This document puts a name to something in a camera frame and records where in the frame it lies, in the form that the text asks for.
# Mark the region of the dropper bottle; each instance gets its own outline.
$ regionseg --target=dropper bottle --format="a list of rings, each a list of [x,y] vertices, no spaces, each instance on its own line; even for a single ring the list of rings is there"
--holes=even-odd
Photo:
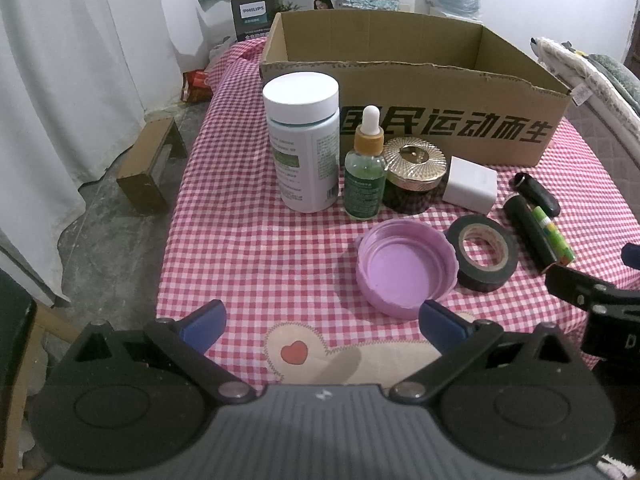
[[[384,143],[380,110],[369,105],[362,112],[353,149],[344,159],[344,210],[354,220],[375,218],[380,209],[386,181]]]

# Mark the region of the red heart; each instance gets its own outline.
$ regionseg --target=red heart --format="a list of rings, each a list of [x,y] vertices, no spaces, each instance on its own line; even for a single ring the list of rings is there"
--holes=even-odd
[[[294,341],[289,346],[283,346],[280,350],[280,357],[290,365],[301,365],[306,361],[309,348],[302,341]]]

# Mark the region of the open cardboard box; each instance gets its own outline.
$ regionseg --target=open cardboard box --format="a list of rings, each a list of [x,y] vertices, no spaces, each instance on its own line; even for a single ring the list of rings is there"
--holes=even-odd
[[[260,72],[323,72],[340,84],[340,156],[366,105],[390,136],[421,136],[447,156],[534,166],[569,89],[478,23],[388,10],[278,14]]]

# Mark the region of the screw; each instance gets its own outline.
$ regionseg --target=screw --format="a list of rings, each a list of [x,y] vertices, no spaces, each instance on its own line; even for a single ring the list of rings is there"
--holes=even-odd
[[[403,381],[402,383],[398,383],[394,386],[394,390],[396,395],[403,399],[419,399],[427,392],[427,388],[422,384],[414,383],[413,381]]]
[[[242,399],[251,391],[251,386],[240,381],[229,381],[220,384],[218,393],[227,399]]]

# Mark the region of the purple plastic cap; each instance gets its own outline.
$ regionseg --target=purple plastic cap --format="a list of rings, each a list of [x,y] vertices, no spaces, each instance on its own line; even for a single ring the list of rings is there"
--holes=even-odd
[[[456,285],[456,251],[423,222],[381,222],[356,240],[356,280],[369,303],[400,319],[418,319],[425,300],[440,300]]]

